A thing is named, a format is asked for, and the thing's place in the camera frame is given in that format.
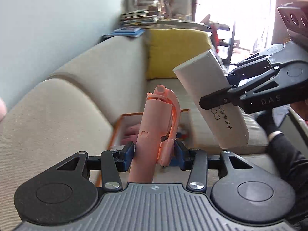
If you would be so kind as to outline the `person's left hand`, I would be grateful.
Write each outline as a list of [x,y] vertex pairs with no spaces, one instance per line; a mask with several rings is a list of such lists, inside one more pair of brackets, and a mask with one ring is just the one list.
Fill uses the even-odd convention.
[[7,107],[5,102],[3,101],[2,98],[0,98],[0,121],[3,120],[3,118],[6,116],[7,114]]

